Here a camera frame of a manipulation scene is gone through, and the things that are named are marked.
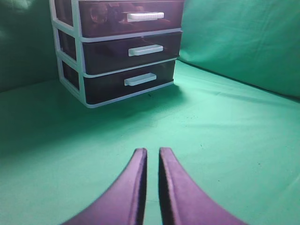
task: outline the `plastic drawer organizer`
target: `plastic drawer organizer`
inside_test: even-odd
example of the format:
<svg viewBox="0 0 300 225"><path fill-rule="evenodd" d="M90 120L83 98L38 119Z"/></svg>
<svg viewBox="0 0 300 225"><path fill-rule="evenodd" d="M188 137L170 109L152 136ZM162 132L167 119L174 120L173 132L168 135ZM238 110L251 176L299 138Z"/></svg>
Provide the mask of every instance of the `plastic drawer organizer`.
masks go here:
<svg viewBox="0 0 300 225"><path fill-rule="evenodd" d="M50 0L61 83L95 108L173 83L183 0Z"/></svg>

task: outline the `green backdrop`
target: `green backdrop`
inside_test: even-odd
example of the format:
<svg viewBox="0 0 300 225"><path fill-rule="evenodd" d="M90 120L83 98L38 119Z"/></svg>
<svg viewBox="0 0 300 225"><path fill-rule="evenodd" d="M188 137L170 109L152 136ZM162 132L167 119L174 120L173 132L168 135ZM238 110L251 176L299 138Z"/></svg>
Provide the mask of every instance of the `green backdrop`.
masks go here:
<svg viewBox="0 0 300 225"><path fill-rule="evenodd" d="M181 60L300 98L299 0L187 0Z"/></svg>
<svg viewBox="0 0 300 225"><path fill-rule="evenodd" d="M58 79L48 0L0 0L0 92Z"/></svg>
<svg viewBox="0 0 300 225"><path fill-rule="evenodd" d="M299 97L298 12L298 0L187 0L181 60ZM161 146L247 223L300 224L299 102L179 61L175 85L97 109L57 78L48 0L0 0L0 225L61 224L137 147L144 224L160 225Z"/></svg>

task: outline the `white plastic frame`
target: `white plastic frame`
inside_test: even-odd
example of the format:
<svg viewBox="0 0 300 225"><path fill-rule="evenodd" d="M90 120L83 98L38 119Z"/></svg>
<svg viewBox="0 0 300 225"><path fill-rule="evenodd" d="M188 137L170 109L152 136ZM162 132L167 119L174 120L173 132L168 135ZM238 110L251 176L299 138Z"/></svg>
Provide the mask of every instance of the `white plastic frame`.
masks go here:
<svg viewBox="0 0 300 225"><path fill-rule="evenodd" d="M170 59L170 60L164 60L164 61L158 61L155 63L145 64L142 66L137 67L131 67L126 68L122 70L117 71L111 71L108 73L98 74L98 75L88 75L85 71L85 59L83 54L83 42L85 43L91 43L91 42L100 42L100 41L108 41L108 40L117 40L117 39L124 39L124 38L134 38L134 37L142 37L142 36L149 36L149 35L159 35L159 34L167 34L167 33L173 33L173 32L180 32L181 28L177 29L169 29L169 30L158 30L158 31L149 31L149 32L141 32L141 33L133 33L133 34L125 34L125 35L115 35L115 36L109 36L109 37L95 37L95 38L86 38L82 36L82 29L81 29L81 19L80 19L80 12L79 12L79 1L80 0L71 0L72 2L72 15L73 15L73 26L70 26L60 20L58 20L56 16L56 10L55 10L55 4L54 0L49 0L50 2L50 11L51 11L51 17L52 17L52 27L53 27L53 35L54 35L54 43L55 43L55 50L57 55L57 62L58 62L58 69L59 69L59 77L60 82L80 101L82 102L86 107L88 108L96 108L102 105L106 105L112 102L120 101L126 98L130 98L132 96L140 95L148 91L156 90L165 86L168 86L172 84L173 82L163 84L154 88L150 88L147 90L143 90L137 93L133 93L127 96L123 96L117 99L113 99L107 102L102 102L96 105L89 105L86 102L86 96L85 96L85 88L84 88L84 77L86 78L94 78L98 76L104 76L109 74L114 74L118 72L123 72L131 69L146 67L150 65L155 65L158 63L163 63L167 61L176 60L177 58ZM72 59L69 55L64 53L61 50L60 47L60 39L58 30L61 30L62 32L74 37L75 39L75 46L76 46L76 59ZM65 62L68 66L70 66L72 69L78 72L79 77L79 90L75 88L63 75L63 67L62 62Z"/></svg>

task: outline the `dark brown drawer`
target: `dark brown drawer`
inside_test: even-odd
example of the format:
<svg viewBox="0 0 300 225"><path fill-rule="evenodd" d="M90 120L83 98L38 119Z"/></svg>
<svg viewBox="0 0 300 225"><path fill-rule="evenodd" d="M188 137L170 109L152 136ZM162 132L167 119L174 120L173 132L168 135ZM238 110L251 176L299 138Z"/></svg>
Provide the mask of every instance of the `dark brown drawer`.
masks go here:
<svg viewBox="0 0 300 225"><path fill-rule="evenodd" d="M82 36L97 38L181 27L183 0L79 1ZM57 18L71 26L71 0L55 0Z"/></svg>
<svg viewBox="0 0 300 225"><path fill-rule="evenodd" d="M90 105L133 94L173 81L175 61L121 73L84 78L86 100Z"/></svg>
<svg viewBox="0 0 300 225"><path fill-rule="evenodd" d="M75 40L59 31L62 51L76 60ZM85 70L98 75L179 56L181 32L83 43Z"/></svg>

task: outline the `drawer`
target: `drawer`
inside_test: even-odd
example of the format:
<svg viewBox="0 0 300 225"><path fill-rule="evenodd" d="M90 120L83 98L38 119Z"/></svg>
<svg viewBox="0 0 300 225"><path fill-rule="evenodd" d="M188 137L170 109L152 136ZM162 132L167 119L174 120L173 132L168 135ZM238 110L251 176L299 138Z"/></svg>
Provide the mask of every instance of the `drawer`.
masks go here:
<svg viewBox="0 0 300 225"><path fill-rule="evenodd" d="M133 94L173 81L175 61L121 73L84 78L86 101L90 105Z"/></svg>
<svg viewBox="0 0 300 225"><path fill-rule="evenodd" d="M82 36L96 38L181 27L183 1L79 1Z"/></svg>
<svg viewBox="0 0 300 225"><path fill-rule="evenodd" d="M83 43L86 73L97 75L177 58L180 41L181 32Z"/></svg>

